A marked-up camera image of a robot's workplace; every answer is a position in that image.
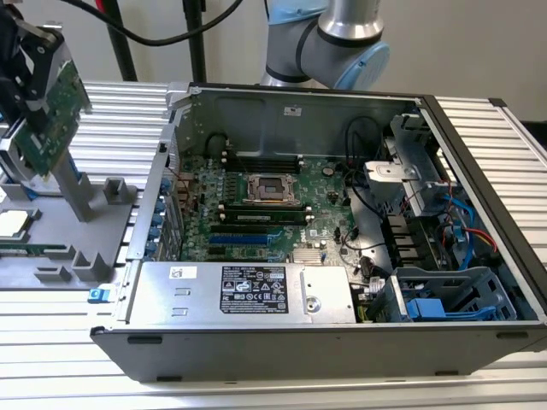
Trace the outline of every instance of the black pole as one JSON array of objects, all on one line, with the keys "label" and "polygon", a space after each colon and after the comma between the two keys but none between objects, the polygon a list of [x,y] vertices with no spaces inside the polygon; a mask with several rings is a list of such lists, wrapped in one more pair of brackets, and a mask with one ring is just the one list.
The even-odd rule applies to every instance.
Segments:
[{"label": "black pole", "polygon": [[[117,23],[123,25],[118,0],[103,1],[103,8],[103,12],[106,15],[116,20]],[[120,68],[122,79],[124,81],[138,81],[137,72],[135,71],[135,65],[133,64],[133,58],[126,36],[119,34],[116,30],[110,27],[109,36],[116,60],[118,61],[118,67]]]},{"label": "black pole", "polygon": [[[202,12],[205,11],[205,0],[182,0],[185,11],[186,27],[188,31],[200,27]],[[191,72],[194,81],[207,82],[207,69],[205,67],[205,49],[203,47],[203,34],[194,36],[188,40],[190,47]]]}]

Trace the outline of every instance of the circuit board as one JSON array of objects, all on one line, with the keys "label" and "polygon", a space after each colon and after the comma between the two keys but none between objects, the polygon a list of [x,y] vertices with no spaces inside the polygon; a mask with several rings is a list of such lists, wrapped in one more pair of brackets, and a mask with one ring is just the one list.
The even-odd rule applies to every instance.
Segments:
[{"label": "circuit board", "polygon": [[354,226],[354,220],[351,206],[343,204],[343,174],[334,172],[335,167],[335,162],[325,158],[304,158],[300,173],[287,176],[294,201],[311,207],[313,217],[309,223],[264,226],[257,221],[259,229],[267,230],[268,243],[219,246],[210,243],[216,228],[222,226],[219,204],[229,196],[234,203],[242,203],[248,194],[250,174],[226,172],[218,161],[201,156],[183,158],[182,173],[193,175],[193,180],[179,191],[190,197],[181,207],[185,225],[181,260],[286,262],[291,261],[295,250],[301,249],[309,251],[302,252],[304,255],[319,253],[323,266],[343,266],[344,261],[351,261],[355,255],[340,255],[334,232],[337,228],[347,232]]},{"label": "circuit board", "polygon": [[39,175],[47,175],[67,149],[78,130],[79,112],[89,103],[76,66],[69,61],[51,88],[48,125],[35,135],[25,123],[15,136],[15,143]]}]

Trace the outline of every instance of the green motherboard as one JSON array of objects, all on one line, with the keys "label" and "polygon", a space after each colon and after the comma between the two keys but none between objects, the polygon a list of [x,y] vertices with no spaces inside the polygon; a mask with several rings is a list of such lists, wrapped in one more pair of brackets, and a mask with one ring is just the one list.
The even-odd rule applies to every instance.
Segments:
[{"label": "green motherboard", "polygon": [[[351,206],[344,200],[347,192],[343,173],[335,171],[336,161],[326,158],[303,158],[300,164],[298,173],[285,176],[285,181],[291,181],[293,207],[281,205],[279,210],[263,216],[260,206],[259,210],[252,204],[245,206],[250,197],[250,181],[255,177],[253,172],[230,172],[218,160],[201,156],[183,158],[181,175],[185,175],[183,179],[187,182],[179,189],[185,198],[181,206],[185,225],[181,260],[298,263],[304,257],[322,266],[351,266],[357,255],[351,251],[341,255],[340,242],[335,240],[337,228],[346,233],[354,226]],[[279,182],[270,178],[279,174],[261,173],[260,176]],[[262,192],[268,190],[269,187],[265,187]],[[223,220],[219,205],[226,206],[226,215],[234,212],[236,219]],[[226,239],[218,232],[227,231],[236,239],[255,240],[257,235],[252,234],[253,230],[261,233],[261,243],[214,243],[218,236],[220,240]]]}]

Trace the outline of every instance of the label sticker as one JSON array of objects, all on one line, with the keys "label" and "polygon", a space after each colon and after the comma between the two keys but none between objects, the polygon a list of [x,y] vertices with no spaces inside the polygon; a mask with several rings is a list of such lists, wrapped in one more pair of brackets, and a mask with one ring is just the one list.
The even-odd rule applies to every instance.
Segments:
[{"label": "label sticker", "polygon": [[283,115],[289,117],[300,117],[302,115],[302,107],[285,107]]},{"label": "label sticker", "polygon": [[223,313],[289,313],[283,266],[223,266]]},{"label": "label sticker", "polygon": [[171,266],[170,279],[195,279],[197,278],[197,266]]}]

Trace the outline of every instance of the power supply label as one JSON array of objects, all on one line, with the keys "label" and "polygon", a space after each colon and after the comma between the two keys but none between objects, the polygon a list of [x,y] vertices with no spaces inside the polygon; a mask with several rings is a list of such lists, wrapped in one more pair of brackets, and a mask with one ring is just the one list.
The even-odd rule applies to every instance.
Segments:
[{"label": "power supply label", "polygon": [[223,266],[223,313],[289,313],[283,266]]}]

